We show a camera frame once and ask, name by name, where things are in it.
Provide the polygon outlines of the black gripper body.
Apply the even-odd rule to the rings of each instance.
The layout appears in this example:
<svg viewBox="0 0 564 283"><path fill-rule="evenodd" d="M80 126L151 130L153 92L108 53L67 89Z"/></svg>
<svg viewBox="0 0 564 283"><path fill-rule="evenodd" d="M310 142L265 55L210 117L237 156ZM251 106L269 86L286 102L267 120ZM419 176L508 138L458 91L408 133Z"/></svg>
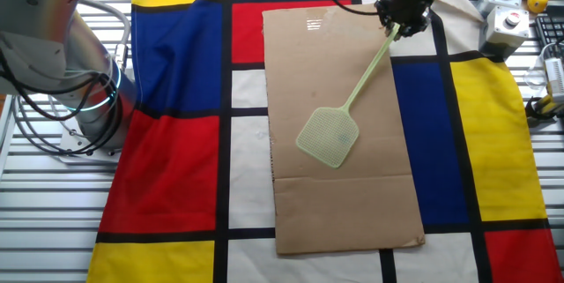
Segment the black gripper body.
<svg viewBox="0 0 564 283"><path fill-rule="evenodd" d="M434 0L376 0L375 8L381 23L390 26L423 26L428 21L428 8Z"/></svg>

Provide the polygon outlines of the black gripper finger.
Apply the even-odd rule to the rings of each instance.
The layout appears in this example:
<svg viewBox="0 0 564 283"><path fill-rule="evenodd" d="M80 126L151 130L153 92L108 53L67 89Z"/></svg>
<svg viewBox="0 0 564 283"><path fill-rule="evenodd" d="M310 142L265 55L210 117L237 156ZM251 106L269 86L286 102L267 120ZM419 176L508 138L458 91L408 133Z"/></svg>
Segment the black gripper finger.
<svg viewBox="0 0 564 283"><path fill-rule="evenodd" d="M425 19L419 19L412 22L402 23L398 30L399 38L409 38L420 32L424 32L427 29L427 21Z"/></svg>
<svg viewBox="0 0 564 283"><path fill-rule="evenodd" d="M382 16L381 23L382 23L382 27L385 30L385 35L391 36L397 24L393 21L393 19L390 16Z"/></svg>

